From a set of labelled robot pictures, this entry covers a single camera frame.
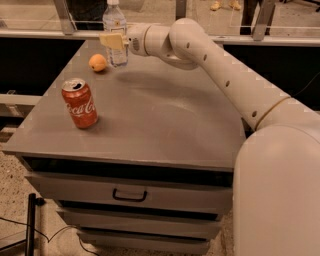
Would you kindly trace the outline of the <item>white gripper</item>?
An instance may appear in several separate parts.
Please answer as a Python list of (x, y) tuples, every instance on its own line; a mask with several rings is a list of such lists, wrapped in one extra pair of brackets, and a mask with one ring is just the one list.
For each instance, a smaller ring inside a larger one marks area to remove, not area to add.
[(134, 24), (127, 30), (127, 38), (122, 33), (100, 33), (100, 43), (114, 50), (123, 50), (129, 45), (129, 50), (139, 56), (147, 56), (145, 38), (150, 24)]

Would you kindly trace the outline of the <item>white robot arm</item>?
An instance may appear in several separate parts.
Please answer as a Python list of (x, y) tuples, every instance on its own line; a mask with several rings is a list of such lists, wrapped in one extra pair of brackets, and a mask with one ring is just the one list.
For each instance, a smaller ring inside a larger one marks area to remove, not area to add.
[(194, 20), (103, 32), (102, 45), (200, 66), (252, 128), (234, 167), (234, 256), (320, 256), (320, 114), (216, 44)]

